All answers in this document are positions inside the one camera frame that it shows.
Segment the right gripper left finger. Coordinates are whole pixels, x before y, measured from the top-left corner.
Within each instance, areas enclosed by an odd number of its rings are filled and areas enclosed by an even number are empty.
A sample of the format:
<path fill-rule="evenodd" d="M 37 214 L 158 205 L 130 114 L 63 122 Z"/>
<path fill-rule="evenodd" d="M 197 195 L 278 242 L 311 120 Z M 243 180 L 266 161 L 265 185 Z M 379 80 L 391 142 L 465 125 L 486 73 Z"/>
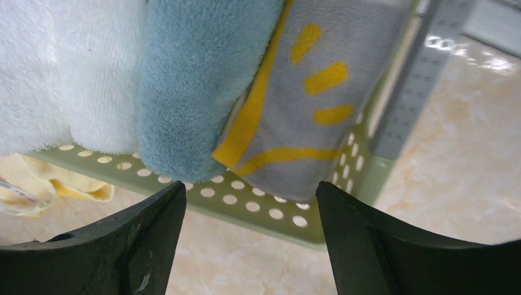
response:
<path fill-rule="evenodd" d="M 46 242 L 1 247 L 2 294 L 165 294 L 187 207 L 175 182 Z"/>

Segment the pale yellow cream towel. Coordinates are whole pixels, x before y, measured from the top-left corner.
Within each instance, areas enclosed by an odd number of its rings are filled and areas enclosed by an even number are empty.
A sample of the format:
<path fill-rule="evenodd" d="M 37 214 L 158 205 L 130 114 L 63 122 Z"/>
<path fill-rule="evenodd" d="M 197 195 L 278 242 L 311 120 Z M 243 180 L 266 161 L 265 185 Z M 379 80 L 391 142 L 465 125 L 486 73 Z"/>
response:
<path fill-rule="evenodd" d="M 37 216 L 60 197 L 112 199 L 112 184 L 22 154 L 1 157 L 1 212 Z"/>

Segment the light blue towel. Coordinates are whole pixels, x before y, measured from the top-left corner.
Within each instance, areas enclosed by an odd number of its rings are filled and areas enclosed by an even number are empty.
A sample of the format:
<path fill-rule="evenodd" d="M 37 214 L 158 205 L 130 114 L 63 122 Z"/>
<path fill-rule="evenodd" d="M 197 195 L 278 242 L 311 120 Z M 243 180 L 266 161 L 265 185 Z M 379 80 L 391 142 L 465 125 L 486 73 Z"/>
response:
<path fill-rule="evenodd" d="M 196 183 L 259 67 L 282 1 L 149 1 L 139 80 L 139 154 L 154 173 Z"/>

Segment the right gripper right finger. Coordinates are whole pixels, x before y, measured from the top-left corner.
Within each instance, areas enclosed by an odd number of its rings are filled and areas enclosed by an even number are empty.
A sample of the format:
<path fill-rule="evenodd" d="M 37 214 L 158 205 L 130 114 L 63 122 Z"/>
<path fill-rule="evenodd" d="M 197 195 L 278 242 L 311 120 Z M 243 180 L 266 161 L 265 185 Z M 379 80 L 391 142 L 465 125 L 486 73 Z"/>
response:
<path fill-rule="evenodd" d="M 316 190 L 339 294 L 519 294 L 520 241 L 484 245 L 386 214 L 329 182 Z"/>

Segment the yellow grey towel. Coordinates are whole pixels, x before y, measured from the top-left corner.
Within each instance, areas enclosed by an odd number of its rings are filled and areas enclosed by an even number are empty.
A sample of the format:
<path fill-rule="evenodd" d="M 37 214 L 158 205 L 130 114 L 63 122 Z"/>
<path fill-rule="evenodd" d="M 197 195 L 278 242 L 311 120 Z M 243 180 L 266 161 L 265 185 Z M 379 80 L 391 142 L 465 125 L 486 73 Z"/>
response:
<path fill-rule="evenodd" d="M 276 197 L 309 202 L 390 64 L 413 1 L 287 1 L 213 158 Z"/>

